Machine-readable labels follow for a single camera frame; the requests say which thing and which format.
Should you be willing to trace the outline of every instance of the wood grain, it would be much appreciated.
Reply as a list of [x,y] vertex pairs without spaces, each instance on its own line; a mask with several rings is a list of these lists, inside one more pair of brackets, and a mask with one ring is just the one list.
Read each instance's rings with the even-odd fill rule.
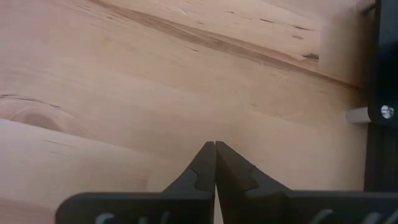
[[0,133],[1,223],[53,223],[61,202],[81,192],[161,191],[186,167],[12,121],[0,120]]
[[352,24],[326,40],[330,17],[272,2],[181,4],[3,1],[0,117],[186,162],[222,140],[293,189],[362,189],[360,78],[325,50]]

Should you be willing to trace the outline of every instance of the bolt head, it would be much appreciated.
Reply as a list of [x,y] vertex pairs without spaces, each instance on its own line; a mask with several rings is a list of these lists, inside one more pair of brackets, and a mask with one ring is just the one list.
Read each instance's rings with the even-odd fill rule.
[[381,115],[383,116],[383,118],[391,119],[394,115],[394,109],[392,107],[384,105],[381,107]]

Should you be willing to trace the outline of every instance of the wooden surface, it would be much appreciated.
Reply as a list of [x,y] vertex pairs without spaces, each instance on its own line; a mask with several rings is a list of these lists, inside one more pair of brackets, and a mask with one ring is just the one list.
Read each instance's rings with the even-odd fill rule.
[[186,167],[6,120],[0,120],[0,145],[1,223],[53,223],[61,202],[81,192],[161,191]]
[[0,118],[187,162],[222,140],[290,188],[361,190],[355,5],[4,0]]

